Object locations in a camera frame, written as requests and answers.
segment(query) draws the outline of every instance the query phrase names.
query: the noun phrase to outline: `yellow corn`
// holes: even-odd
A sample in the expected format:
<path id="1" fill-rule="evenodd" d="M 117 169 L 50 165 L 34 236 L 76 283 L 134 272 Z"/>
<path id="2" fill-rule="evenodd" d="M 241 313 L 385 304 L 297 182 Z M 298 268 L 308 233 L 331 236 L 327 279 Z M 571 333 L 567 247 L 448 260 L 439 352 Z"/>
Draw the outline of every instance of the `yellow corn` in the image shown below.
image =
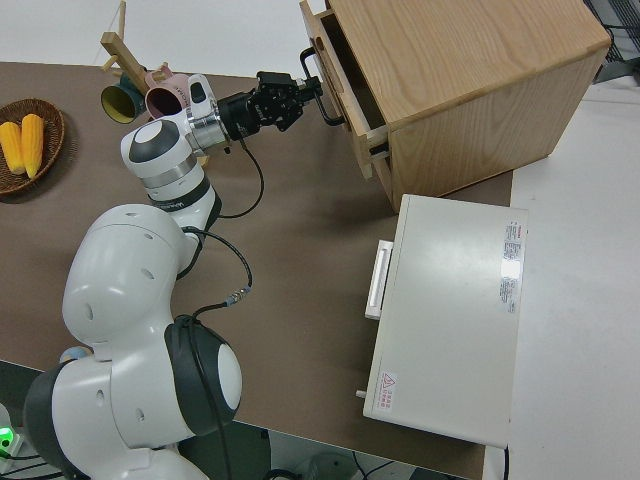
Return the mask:
<path id="1" fill-rule="evenodd" d="M 0 144 L 2 144 L 2 152 L 9 171 L 16 175 L 24 173 L 20 127 L 16 123 L 4 122 L 0 125 Z"/>
<path id="2" fill-rule="evenodd" d="M 42 145 L 44 139 L 44 121 L 35 113 L 22 119 L 22 161 L 29 178 L 38 173 L 42 165 Z"/>

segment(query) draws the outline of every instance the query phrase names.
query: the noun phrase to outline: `cable connector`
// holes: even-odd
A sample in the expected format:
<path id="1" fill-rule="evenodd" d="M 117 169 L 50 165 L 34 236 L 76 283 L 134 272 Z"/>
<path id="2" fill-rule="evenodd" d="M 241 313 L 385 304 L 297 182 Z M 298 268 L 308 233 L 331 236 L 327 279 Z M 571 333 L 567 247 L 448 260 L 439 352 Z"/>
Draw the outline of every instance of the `cable connector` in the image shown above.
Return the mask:
<path id="1" fill-rule="evenodd" d="M 239 301 L 243 300 L 244 297 L 249 295 L 249 292 L 251 292 L 251 287 L 248 285 L 245 287 L 242 287 L 240 290 L 236 290 L 235 292 L 233 292 L 231 295 L 229 295 L 225 299 L 225 303 L 227 304 L 227 307 L 230 307 L 231 305 L 235 305 Z"/>

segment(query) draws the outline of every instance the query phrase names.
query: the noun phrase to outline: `warning label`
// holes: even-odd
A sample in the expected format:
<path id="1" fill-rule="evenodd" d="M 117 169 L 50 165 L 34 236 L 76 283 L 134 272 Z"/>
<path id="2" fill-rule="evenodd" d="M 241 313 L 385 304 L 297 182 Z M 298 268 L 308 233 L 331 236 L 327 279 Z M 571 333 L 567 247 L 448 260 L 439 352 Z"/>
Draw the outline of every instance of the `warning label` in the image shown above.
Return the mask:
<path id="1" fill-rule="evenodd" d="M 393 408 L 393 396 L 398 382 L 398 376 L 391 372 L 380 372 L 378 388 L 376 390 L 375 408 L 390 412 Z"/>

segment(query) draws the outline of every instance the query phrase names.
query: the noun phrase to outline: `woven basket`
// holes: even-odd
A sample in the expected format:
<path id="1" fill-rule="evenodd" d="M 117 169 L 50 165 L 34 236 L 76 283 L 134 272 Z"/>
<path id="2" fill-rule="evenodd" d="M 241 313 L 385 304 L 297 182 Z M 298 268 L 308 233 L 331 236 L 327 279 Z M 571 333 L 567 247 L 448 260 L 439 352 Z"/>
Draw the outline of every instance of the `woven basket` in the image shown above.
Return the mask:
<path id="1" fill-rule="evenodd" d="M 0 151 L 0 195 L 19 192 L 37 182 L 51 168 L 60 153 L 64 139 L 64 120 L 62 113 L 49 102 L 27 98 L 10 103 L 0 109 L 0 124 L 15 122 L 20 125 L 24 116 L 29 113 L 35 113 L 44 120 L 42 165 L 32 179 L 26 173 L 14 175 L 9 171 L 4 154 Z"/>

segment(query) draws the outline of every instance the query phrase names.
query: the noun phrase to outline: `metal drawer handle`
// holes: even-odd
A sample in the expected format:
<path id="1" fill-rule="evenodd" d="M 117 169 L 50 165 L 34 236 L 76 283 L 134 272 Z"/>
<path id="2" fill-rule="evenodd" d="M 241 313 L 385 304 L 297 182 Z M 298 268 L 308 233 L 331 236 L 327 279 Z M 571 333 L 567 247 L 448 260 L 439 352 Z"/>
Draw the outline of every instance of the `metal drawer handle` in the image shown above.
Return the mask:
<path id="1" fill-rule="evenodd" d="M 306 61 L 307 61 L 307 58 L 309 58 L 311 55 L 314 55 L 315 53 L 316 53 L 316 49 L 313 47 L 309 47 L 300 53 L 300 63 L 302 64 L 302 69 L 304 70 L 304 74 L 307 76 L 307 80 L 311 79 L 311 74 L 309 73 L 309 69 L 307 68 Z M 318 103 L 318 108 L 320 109 L 322 118 L 324 119 L 327 125 L 335 127 L 337 125 L 342 125 L 345 122 L 344 117 L 342 116 L 330 117 L 327 114 L 327 111 L 325 110 L 324 105 L 322 104 L 322 100 L 320 100 L 320 94 L 317 91 L 314 93 L 314 97 L 316 99 L 316 102 Z"/>

